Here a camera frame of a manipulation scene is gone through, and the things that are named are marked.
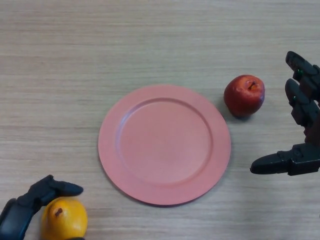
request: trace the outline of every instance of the plate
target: plate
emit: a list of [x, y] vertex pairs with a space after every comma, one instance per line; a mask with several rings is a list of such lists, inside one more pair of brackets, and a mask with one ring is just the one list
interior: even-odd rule
[[137, 89], [107, 113], [98, 137], [101, 165], [125, 194], [179, 205], [208, 192], [230, 159], [228, 126], [204, 96], [182, 86]]

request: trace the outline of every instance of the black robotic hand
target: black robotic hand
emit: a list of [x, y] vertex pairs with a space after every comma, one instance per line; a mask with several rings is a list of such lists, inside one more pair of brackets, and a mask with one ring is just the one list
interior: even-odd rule
[[[76, 184], [56, 181], [48, 175], [33, 184], [29, 191], [17, 199], [10, 199], [0, 215], [0, 240], [23, 240], [33, 216], [59, 197], [75, 197], [84, 189]], [[85, 240], [74, 237], [66, 240]]]

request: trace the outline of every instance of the yellow fruit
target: yellow fruit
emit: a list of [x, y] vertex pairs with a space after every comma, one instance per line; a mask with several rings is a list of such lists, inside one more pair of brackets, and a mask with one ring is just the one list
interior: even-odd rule
[[59, 197], [44, 209], [41, 218], [41, 239], [66, 240], [84, 237], [88, 226], [87, 211], [74, 197]]

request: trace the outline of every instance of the red apple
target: red apple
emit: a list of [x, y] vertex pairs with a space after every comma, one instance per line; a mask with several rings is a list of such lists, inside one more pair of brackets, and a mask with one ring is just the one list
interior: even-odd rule
[[265, 85], [256, 76], [237, 76], [225, 88], [224, 102], [237, 118], [249, 117], [257, 112], [265, 100]]

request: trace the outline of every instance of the wood grain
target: wood grain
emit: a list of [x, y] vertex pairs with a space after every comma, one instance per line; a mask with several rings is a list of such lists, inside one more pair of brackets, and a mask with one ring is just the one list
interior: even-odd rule
[[[318, 240], [319, 174], [253, 175], [255, 159], [304, 141], [290, 115], [285, 63], [320, 64], [318, 0], [0, 0], [0, 206], [47, 174], [77, 183], [87, 240]], [[223, 91], [253, 74], [266, 98], [246, 122]], [[196, 201], [156, 208], [107, 181], [99, 128], [121, 97], [175, 84], [214, 103], [232, 138], [218, 185]], [[37, 214], [26, 240], [38, 237]]]

